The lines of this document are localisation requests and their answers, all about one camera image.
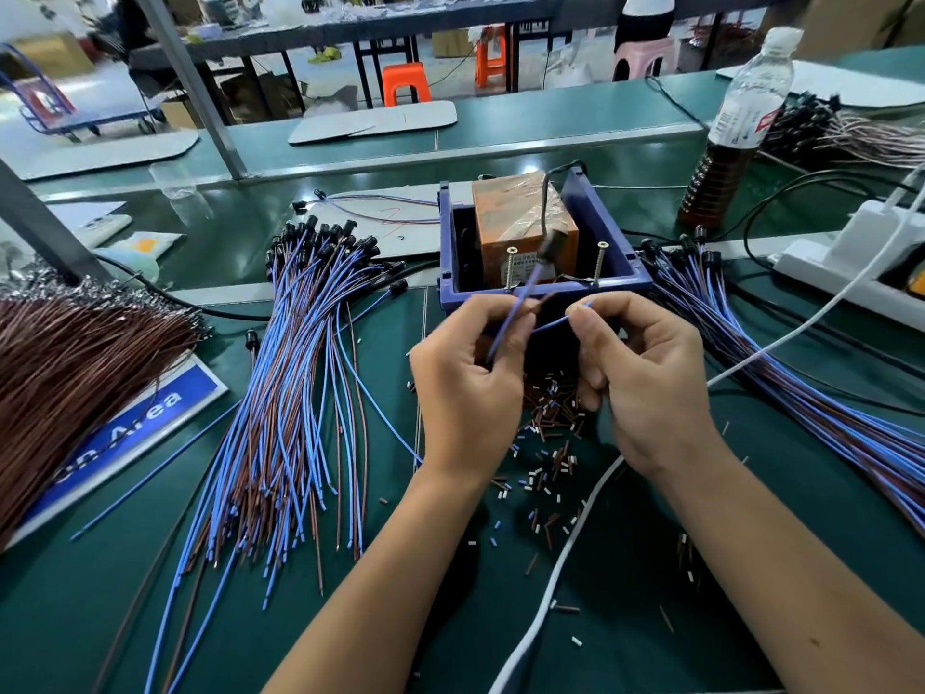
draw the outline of hand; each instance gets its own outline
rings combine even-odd
[[[524,353],[537,323],[537,302],[525,302],[508,327],[489,372],[476,363],[487,351],[482,331],[517,302],[509,295],[474,295],[410,352],[425,433],[428,471],[474,480],[494,477],[524,407]]]
[[[579,400],[596,411],[608,387],[617,446],[637,472],[658,484],[719,439],[694,326],[633,292],[592,295],[566,313],[581,341]],[[604,321],[611,317],[625,343]]]

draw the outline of brown wire bundle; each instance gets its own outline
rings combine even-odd
[[[2,549],[68,455],[206,330],[147,291],[73,288],[44,267],[0,284],[0,322]]]

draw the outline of plastic stool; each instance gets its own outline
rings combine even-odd
[[[399,88],[417,90],[419,102],[430,102],[431,100],[427,75],[424,74],[421,63],[402,63],[400,66],[386,66],[382,69],[382,99],[387,107],[398,106]]]
[[[508,74],[508,45],[504,42],[504,27],[488,27],[478,40],[476,46],[476,87],[485,88],[489,85],[489,77]],[[489,40],[486,36],[493,35],[502,45],[502,55],[498,58],[489,58]]]
[[[678,46],[671,37],[657,41],[627,41],[620,44],[617,53],[613,55],[613,71],[617,70],[620,61],[626,61],[630,66],[628,80],[642,78],[648,75],[655,61],[661,60],[660,75],[668,75],[678,69]]]

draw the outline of brown liquid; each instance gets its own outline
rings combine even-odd
[[[694,170],[678,210],[678,221],[689,228],[719,228],[757,148],[737,149],[707,141],[707,150]]]

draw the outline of white bottle cap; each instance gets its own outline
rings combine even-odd
[[[791,55],[803,38],[803,29],[796,27],[774,27],[764,37],[761,48],[781,55]]]

